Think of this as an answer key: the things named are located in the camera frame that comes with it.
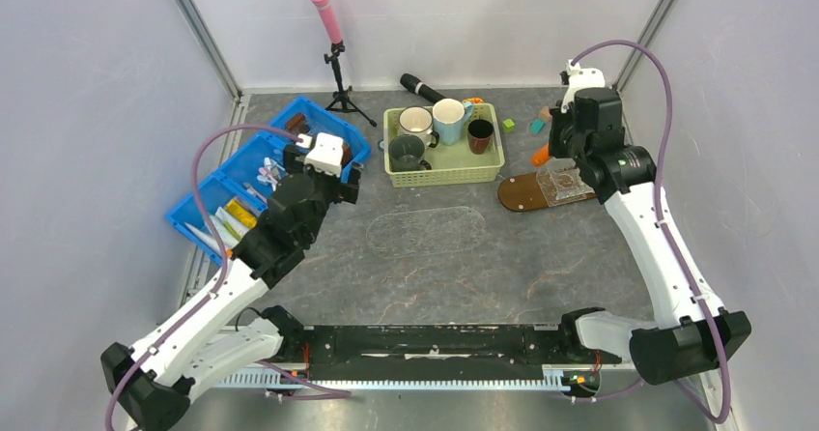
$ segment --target orange object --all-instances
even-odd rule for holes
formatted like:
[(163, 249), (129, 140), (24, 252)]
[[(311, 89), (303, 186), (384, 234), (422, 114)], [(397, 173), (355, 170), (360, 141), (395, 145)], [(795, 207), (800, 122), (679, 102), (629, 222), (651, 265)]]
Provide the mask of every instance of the orange object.
[(547, 105), (538, 112), (538, 119), (544, 122), (551, 122), (551, 109), (549, 109)]
[(549, 143), (547, 143), (547, 144), (543, 145), (543, 147), (540, 148), (532, 156), (532, 159), (530, 161), (532, 162), (532, 165), (534, 165), (536, 167), (540, 167), (544, 163), (548, 162), (550, 158), (551, 158), (551, 156), (549, 155)]

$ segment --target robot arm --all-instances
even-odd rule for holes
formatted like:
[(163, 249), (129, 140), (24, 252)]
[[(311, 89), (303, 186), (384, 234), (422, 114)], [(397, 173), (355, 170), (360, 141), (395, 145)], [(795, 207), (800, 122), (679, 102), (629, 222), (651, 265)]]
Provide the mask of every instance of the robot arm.
[[(304, 146), (310, 146), (308, 139)], [(279, 328), (264, 316), (213, 344), (209, 341), (233, 317), (275, 286), (316, 241), (330, 204), (355, 203), (360, 170), (341, 183), (343, 140), (320, 133), (306, 155), (295, 146), (284, 151), (288, 175), (268, 199), (257, 225), (233, 249), (227, 278), (218, 294), (214, 277), (171, 318), (130, 347), (114, 343), (101, 356), (108, 389), (113, 391), (138, 359), (151, 356), (128, 382), (120, 405), (143, 431), (165, 431), (207, 388), (236, 370), (278, 353)], [(193, 316), (157, 349), (156, 340), (195, 305)]]
[[(602, 308), (564, 315), (561, 327), (575, 348), (601, 349), (632, 360), (637, 372), (656, 385), (718, 367), (714, 340), (705, 317), (671, 246), (657, 223), (654, 177), (648, 152), (625, 142), (622, 102), (606, 88), (596, 69), (567, 66), (566, 99), (551, 110), (549, 152), (572, 158), (580, 177), (617, 223), (645, 280), (654, 308), (654, 323), (618, 317)], [(729, 313), (693, 262), (665, 202), (667, 224), (717, 321), (730, 358), (750, 334), (744, 312)]]

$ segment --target blue plastic bin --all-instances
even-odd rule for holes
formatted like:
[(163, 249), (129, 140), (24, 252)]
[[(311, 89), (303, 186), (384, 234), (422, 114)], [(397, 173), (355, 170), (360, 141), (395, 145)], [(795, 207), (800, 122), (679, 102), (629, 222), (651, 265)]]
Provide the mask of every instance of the blue plastic bin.
[[(350, 145), (353, 151), (353, 161), (342, 170), (342, 181), (347, 181), (353, 163), (363, 164), (369, 158), (370, 147), (358, 129), (327, 112), (304, 96), (295, 98), (269, 124), (271, 127), (285, 129), (287, 122), (298, 113), (303, 114), (306, 118), (306, 124), (310, 127), (308, 134), (311, 136), (315, 136), (320, 132), (331, 133), (344, 138), (347, 144)], [(282, 165), (284, 147), (290, 143), (291, 141), (287, 138), (270, 132), (260, 131), (254, 134), (239, 147), (235, 154), (225, 160), (215, 172), (199, 184), (199, 190), (202, 193), (202, 199), (208, 212), (214, 214), (216, 209), (226, 205), (234, 196), (239, 196), (244, 202), (259, 211), (266, 209), (267, 204), (247, 192), (244, 184), (249, 183), (264, 196), (270, 196), (272, 188), (259, 183), (256, 179), (257, 175), (259, 175), (259, 167), (263, 165), (265, 158), (272, 158), (279, 165)], [(185, 226), (186, 223), (190, 223), (200, 230), (208, 232), (204, 220), (196, 209), (193, 194), (189, 193), (166, 214), (165, 218), (186, 238), (205, 251), (205, 254), (216, 265), (221, 265), (218, 254), (193, 236)]]
[[(245, 195), (243, 190), (233, 187), (231, 183), (232, 182), (225, 181), (225, 177), (221, 173), (214, 172), (210, 174), (205, 181), (199, 184), (199, 191), (202, 193), (202, 202), (205, 203), (205, 208), (208, 209), (209, 214), (215, 214), (216, 209), (230, 202), (234, 196)], [(211, 233), (205, 225), (205, 220), (202, 219), (202, 215), (199, 214), (199, 209), (196, 208), (193, 193), (189, 193), (182, 202), (171, 209), (165, 218), (186, 238), (204, 250), (205, 254), (211, 257), (211, 260), (216, 265), (222, 264), (222, 259), (219, 258), (219, 254), (194, 236), (193, 233), (184, 226), (186, 223), (190, 223), (192, 226), (207, 234)]]
[[(290, 105), (285, 107), (279, 115), (270, 121), (270, 126), (285, 129), (285, 125), (287, 125), (288, 121), (298, 113), (304, 114), (304, 117), (307, 118), (307, 125), (310, 127), (309, 135), (315, 136), (320, 132), (334, 134), (344, 138), (350, 145), (350, 149), (353, 151), (353, 162), (363, 164), (367, 158), (369, 158), (370, 146), (357, 128), (339, 119), (332, 113), (327, 112), (321, 106), (304, 96), (299, 96), (294, 99)], [(277, 135), (272, 135), (272, 137), (277, 140), (284, 140), (284, 138)], [(342, 170), (341, 180), (343, 182), (346, 182), (350, 176), (353, 162), (350, 162), (350, 164)]]

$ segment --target cable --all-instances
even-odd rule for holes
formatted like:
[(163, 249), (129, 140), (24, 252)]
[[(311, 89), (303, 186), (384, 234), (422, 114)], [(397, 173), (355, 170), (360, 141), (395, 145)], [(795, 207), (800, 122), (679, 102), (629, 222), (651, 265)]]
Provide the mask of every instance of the cable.
[[(240, 131), (243, 129), (256, 129), (261, 131), (268, 131), (273, 134), (278, 134), (280, 136), (284, 136), (292, 141), (298, 142), (299, 139), (297, 136), (290, 134), (282, 129), (277, 129), (274, 127), (269, 127), (267, 125), (238, 125), (235, 127), (227, 127), (225, 129), (220, 129), (216, 133), (212, 134), (208, 139), (199, 146), (199, 149), (196, 151), (196, 154), (193, 155), (193, 162), (190, 166), (190, 182), (193, 187), (193, 201), (196, 203), (196, 209), (199, 210), (199, 213), (202, 215), (202, 219), (205, 221), (205, 224), (208, 225), (208, 230), (211, 232), (211, 236), (216, 240), (216, 243), (219, 246), (219, 256), (222, 258), (222, 265), (219, 268), (219, 278), (216, 280), (215, 284), (213, 285), (212, 290), (212, 297), (202, 298), (199, 302), (197, 302), (190, 310), (185, 313), (176, 323), (171, 325), (168, 330), (166, 330), (151, 346), (154, 349), (159, 349), (162, 344), (165, 343), (166, 340), (176, 332), (182, 325), (185, 324), (191, 317), (196, 315), (196, 313), (205, 306), (211, 299), (215, 298), (218, 295), (219, 290), (222, 288), (222, 283), (224, 282), (225, 278), (228, 276), (228, 251), (225, 243), (222, 242), (219, 233), (216, 232), (216, 227), (213, 225), (211, 221), (211, 217), (208, 214), (208, 209), (205, 207), (205, 203), (202, 200), (202, 194), (199, 192), (199, 162), (202, 159), (202, 155), (205, 153), (205, 150), (208, 149), (209, 146), (215, 141), (216, 139), (224, 136), (227, 133), (233, 131)], [(108, 401), (108, 405), (105, 408), (105, 430), (106, 431), (115, 431), (114, 430), (114, 409), (117, 406), (117, 402), (119, 401), (120, 395), (123, 393), (123, 389), (128, 384), (130, 379), (136, 374), (136, 371), (139, 370), (142, 365), (148, 361), (148, 358), (151, 356), (150, 351), (146, 351), (127, 371), (126, 374), (123, 375), (122, 379), (120, 379), (117, 386), (114, 388), (113, 392), (111, 392), (111, 399)]]
[(598, 395), (596, 397), (577, 397), (575, 395), (564, 395), (562, 392), (557, 393), (557, 394), (549, 394), (549, 395), (547, 395), (547, 397), (551, 397), (551, 398), (555, 398), (555, 399), (571, 400), (573, 404), (576, 404), (578, 402), (581, 403), (581, 404), (593, 404), (593, 403), (600, 402), (600, 401), (603, 401), (603, 400), (611, 400), (611, 399), (616, 399), (618, 397), (622, 397), (624, 395), (629, 394), (630, 392), (632, 392), (634, 390), (642, 388), (643, 385), (645, 385), (645, 380), (640, 378), (640, 379), (638, 379), (637, 381), (635, 381), (633, 384), (631, 384), (629, 387), (627, 387), (625, 389), (618, 390), (617, 392), (612, 392), (612, 393), (609, 393), (609, 394)]
[(594, 351), (594, 369), (591, 371), (591, 376), (597, 376), (599, 378), (600, 368), (603, 366), (603, 357), (600, 355), (600, 349), (595, 349)]
[(663, 230), (665, 239), (668, 241), (668, 245), (671, 247), (674, 257), (676, 257), (677, 262), (680, 264), (680, 268), (682, 269), (683, 274), (686, 276), (689, 286), (692, 288), (694, 298), (696, 299), (699, 309), (702, 311), (702, 314), (705, 317), (705, 323), (708, 325), (708, 330), (711, 332), (711, 337), (714, 338), (714, 345), (717, 349), (717, 360), (720, 363), (720, 375), (722, 379), (722, 406), (720, 408), (720, 413), (715, 417), (714, 414), (708, 409), (708, 406), (696, 398), (693, 392), (691, 392), (685, 385), (679, 381), (676, 381), (675, 383), (708, 419), (712, 420), (714, 423), (722, 424), (725, 423), (731, 413), (731, 377), (728, 373), (728, 358), (725, 354), (725, 346), (722, 345), (722, 337), (720, 336), (720, 331), (717, 329), (717, 322), (714, 321), (714, 316), (711, 315), (711, 310), (701, 298), (702, 291), (700, 291), (699, 285), (696, 283), (696, 278), (693, 276), (691, 267), (689, 266), (688, 262), (686, 262), (686, 258), (683, 255), (682, 250), (680, 250), (680, 246), (677, 244), (677, 241), (671, 234), (671, 230), (664, 221), (665, 214), (663, 210), (661, 191), (665, 173), (665, 150), (668, 147), (668, 138), (671, 135), (671, 119), (673, 115), (671, 82), (668, 80), (668, 73), (665, 71), (665, 67), (663, 67), (660, 59), (658, 59), (657, 56), (647, 47), (629, 40), (609, 40), (607, 42), (595, 44), (578, 54), (578, 56), (572, 60), (572, 65), (575, 65), (580, 59), (598, 49), (613, 45), (628, 46), (645, 54), (645, 56), (654, 64), (654, 67), (657, 68), (657, 71), (660, 73), (660, 79), (663, 80), (663, 87), (665, 89), (665, 127), (663, 129), (663, 138), (660, 141), (660, 151), (657, 155), (657, 177), (654, 182), (654, 210), (657, 214), (657, 222), (660, 224), (660, 228)]
[(325, 388), (324, 386), (314, 385), (309, 381), (302, 380), (299, 377), (293, 376), (287, 371), (279, 368), (278, 366), (270, 363), (269, 361), (259, 360), (256, 363), (269, 368), (271, 370), (275, 370), (276, 373), (284, 376), (288, 380), (300, 384), (306, 388), (311, 388), (313, 390), (317, 390), (318, 392), (324, 392), (321, 395), (292, 395), (292, 396), (282, 396), (283, 400), (323, 400), (323, 399), (344, 399), (353, 395), (348, 390), (341, 390), (341, 389), (331, 389)]
[(260, 312), (259, 310), (256, 310), (253, 307), (245, 307), (241, 310), (241, 312), (239, 312), (239, 315), (236, 316), (236, 323), (233, 325), (233, 328), (236, 329), (236, 331), (239, 330), (239, 318), (241, 318), (241, 314), (248, 310), (251, 310), (253, 313), (255, 313), (257, 317), (262, 318), (262, 312)]
[(597, 394), (598, 392), (600, 392), (600, 389), (603, 388), (603, 375), (600, 374), (600, 369), (598, 368), (597, 371), (592, 373), (592, 376), (597, 378), (597, 389), (587, 388), (583, 383), (578, 383), (578, 387), (585, 390), (586, 392)]

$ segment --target dark brown cup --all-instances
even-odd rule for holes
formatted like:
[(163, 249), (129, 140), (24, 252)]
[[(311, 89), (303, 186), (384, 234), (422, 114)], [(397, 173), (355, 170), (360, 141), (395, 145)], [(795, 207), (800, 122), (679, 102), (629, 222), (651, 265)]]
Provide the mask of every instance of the dark brown cup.
[(492, 122), (483, 119), (473, 120), (466, 129), (466, 139), (469, 142), (469, 150), (473, 154), (484, 154), (486, 148), (492, 142), (494, 127)]

